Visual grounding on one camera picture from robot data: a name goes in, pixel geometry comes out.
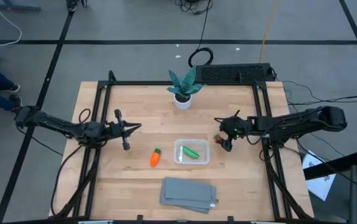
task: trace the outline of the white cable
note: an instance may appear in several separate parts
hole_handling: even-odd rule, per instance
[[[21,30],[17,25],[15,25],[15,24],[13,24],[11,21],[9,21],[9,19],[7,19],[7,18],[1,13],[1,11],[0,11],[0,15],[1,15],[6,21],[8,21],[8,23],[10,23],[12,26],[16,27],[16,28],[19,30],[19,32],[20,32],[19,38],[18,38],[17,40],[12,41],[12,42],[10,42],[10,43],[6,43],[6,44],[0,44],[0,47],[7,46],[7,45],[10,45],[10,44],[16,44],[16,43],[18,43],[18,42],[21,40],[21,38],[22,38],[22,30]]]

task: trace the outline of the yellow cable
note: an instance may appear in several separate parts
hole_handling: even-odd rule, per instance
[[[265,28],[263,42],[261,44],[261,53],[260,53],[259,63],[261,63],[261,61],[263,60],[265,39],[267,38],[268,31],[270,30],[270,25],[271,25],[271,22],[272,22],[272,18],[274,18],[274,14],[275,14],[275,11],[277,9],[277,6],[278,6],[278,0],[275,0],[274,1],[274,6],[272,6],[272,12],[271,12],[271,15],[270,15],[270,19],[268,20],[267,27]]]

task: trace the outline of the green object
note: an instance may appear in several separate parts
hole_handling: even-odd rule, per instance
[[[199,154],[196,153],[194,150],[186,147],[186,146],[183,146],[183,152],[185,155],[189,156],[190,158],[192,159],[198,159],[199,158]]]
[[[196,66],[190,69],[184,79],[177,77],[177,75],[170,70],[168,73],[171,81],[173,82],[174,88],[169,87],[167,90],[181,97],[189,98],[192,94],[197,93],[204,86],[202,84],[193,84],[196,77]]]

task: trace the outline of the green leaf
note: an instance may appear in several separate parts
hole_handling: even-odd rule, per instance
[[[182,93],[181,93],[181,88],[180,87],[174,87],[174,88],[167,88],[167,90],[170,92],[170,93],[174,93],[174,94],[178,94],[179,96],[184,96]]]
[[[183,78],[178,77],[178,80],[179,80],[179,86],[182,87],[183,86]]]
[[[170,75],[170,79],[173,82],[174,87],[182,88],[181,82],[179,81],[179,78],[177,77],[177,75],[174,74],[174,72],[172,72],[171,70],[168,70],[168,74]]]
[[[188,89],[187,91],[185,91],[184,94],[195,94],[195,93],[197,93],[202,87],[203,87],[202,84],[195,84],[195,85],[189,87],[189,89]]]
[[[196,66],[190,69],[188,74],[186,74],[181,86],[184,91],[188,91],[189,88],[193,85],[195,82],[195,77],[196,77]]]

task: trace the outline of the sneaker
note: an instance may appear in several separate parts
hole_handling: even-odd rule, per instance
[[[16,94],[12,94],[11,96],[9,96],[8,98],[9,100],[11,100],[14,104],[15,107],[22,107],[22,98]]]
[[[8,90],[0,90],[1,92],[9,92],[9,93],[17,93],[19,90],[21,90],[21,86],[14,84],[10,89]]]
[[[78,0],[66,0],[67,10],[69,12],[74,12],[77,9]]]

